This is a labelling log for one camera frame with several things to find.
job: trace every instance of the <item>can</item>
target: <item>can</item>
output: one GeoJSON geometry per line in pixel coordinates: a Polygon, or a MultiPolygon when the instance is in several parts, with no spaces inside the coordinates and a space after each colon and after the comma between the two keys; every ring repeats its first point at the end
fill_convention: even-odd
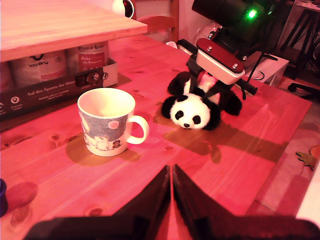
{"type": "Polygon", "coordinates": [[[65,50],[59,50],[10,62],[17,88],[65,77],[67,60],[65,50]]]}
{"type": "Polygon", "coordinates": [[[14,89],[14,81],[9,69],[8,62],[1,62],[0,65],[0,92],[8,92],[14,89]]]}
{"type": "Polygon", "coordinates": [[[73,47],[66,50],[69,74],[77,74],[108,65],[108,41],[73,47]]]}

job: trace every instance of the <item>blue object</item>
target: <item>blue object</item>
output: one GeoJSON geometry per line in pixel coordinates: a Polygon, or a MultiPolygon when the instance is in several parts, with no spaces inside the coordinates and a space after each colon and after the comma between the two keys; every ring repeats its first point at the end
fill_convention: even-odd
{"type": "Polygon", "coordinates": [[[5,181],[0,178],[0,218],[6,214],[8,210],[8,201],[6,197],[7,185],[5,181]]]}

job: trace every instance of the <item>mug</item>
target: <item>mug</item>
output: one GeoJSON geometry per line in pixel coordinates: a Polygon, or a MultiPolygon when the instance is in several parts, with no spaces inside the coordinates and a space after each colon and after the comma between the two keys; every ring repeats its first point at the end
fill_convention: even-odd
{"type": "Polygon", "coordinates": [[[101,157],[118,155],[129,144],[143,143],[149,134],[147,121],[134,115],[136,101],[117,88],[95,88],[77,100],[87,149],[101,157]],[[132,122],[139,124],[143,137],[131,135],[132,122]]]}

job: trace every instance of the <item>wooden board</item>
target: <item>wooden board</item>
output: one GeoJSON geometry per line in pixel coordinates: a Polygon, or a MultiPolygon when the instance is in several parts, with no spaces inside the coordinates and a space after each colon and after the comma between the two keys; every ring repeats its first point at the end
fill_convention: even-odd
{"type": "Polygon", "coordinates": [[[1,1],[1,62],[146,32],[146,24],[84,0],[1,1]]]}
{"type": "MultiPolygon", "coordinates": [[[[244,215],[310,107],[253,81],[258,92],[243,102],[240,116],[222,113],[213,131],[182,129],[159,109],[171,79],[187,70],[189,56],[143,35],[113,40],[110,49],[127,80],[117,88],[135,98],[135,114],[147,120],[149,137],[118,156],[92,155],[75,104],[2,132],[1,178],[12,189],[10,176],[16,173],[37,192],[26,220],[12,226],[11,212],[1,218],[1,239],[21,239],[33,224],[57,216],[111,215],[172,164],[229,211],[244,215]]],[[[142,130],[134,125],[132,134],[141,136],[142,130]]],[[[190,239],[175,205],[167,215],[161,226],[168,225],[167,234],[157,239],[190,239]]]]}

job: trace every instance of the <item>led light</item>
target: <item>led light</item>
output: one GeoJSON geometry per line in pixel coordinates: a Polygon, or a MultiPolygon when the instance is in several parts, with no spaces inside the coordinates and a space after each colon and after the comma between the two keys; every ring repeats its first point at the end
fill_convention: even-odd
{"type": "Polygon", "coordinates": [[[256,14],[257,14],[257,11],[252,9],[252,10],[249,12],[248,16],[249,16],[249,18],[253,19],[256,14]]]}

